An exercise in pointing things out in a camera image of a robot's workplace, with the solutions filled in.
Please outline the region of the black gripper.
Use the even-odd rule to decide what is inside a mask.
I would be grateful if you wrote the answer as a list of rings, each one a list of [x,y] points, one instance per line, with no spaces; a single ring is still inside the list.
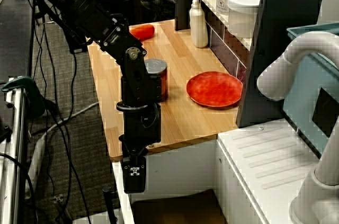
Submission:
[[[158,103],[132,107],[117,104],[123,112],[122,142],[123,179],[126,194],[142,193],[146,187],[145,159],[146,147],[161,141],[161,109]]]

